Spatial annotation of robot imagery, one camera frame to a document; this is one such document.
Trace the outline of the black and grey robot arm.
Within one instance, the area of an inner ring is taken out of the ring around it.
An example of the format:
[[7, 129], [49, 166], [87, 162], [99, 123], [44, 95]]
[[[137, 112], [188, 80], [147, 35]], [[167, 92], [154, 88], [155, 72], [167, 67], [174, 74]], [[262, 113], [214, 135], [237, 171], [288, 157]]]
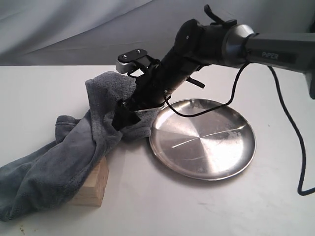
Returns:
[[196, 19], [186, 21], [177, 32], [175, 42], [162, 60], [135, 49], [117, 58], [116, 70], [132, 75], [136, 89], [119, 100], [112, 122], [116, 130], [134, 125], [137, 111], [161, 107], [185, 81], [203, 84], [192, 73], [209, 65], [240, 68], [249, 63], [299, 72], [307, 76], [309, 95], [315, 96], [315, 35], [313, 33], [256, 33], [236, 20], [224, 21], [210, 7], [204, 7], [212, 22], [204, 26]]

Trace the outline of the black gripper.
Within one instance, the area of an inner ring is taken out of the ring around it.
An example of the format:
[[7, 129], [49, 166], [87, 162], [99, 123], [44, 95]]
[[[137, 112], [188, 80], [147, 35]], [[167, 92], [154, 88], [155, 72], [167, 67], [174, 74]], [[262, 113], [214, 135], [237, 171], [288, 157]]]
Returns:
[[141, 119], [131, 110], [157, 108], [197, 70], [197, 63], [188, 59], [162, 59], [158, 65], [135, 80], [132, 95], [119, 100], [114, 109], [112, 126], [121, 130], [137, 124]]

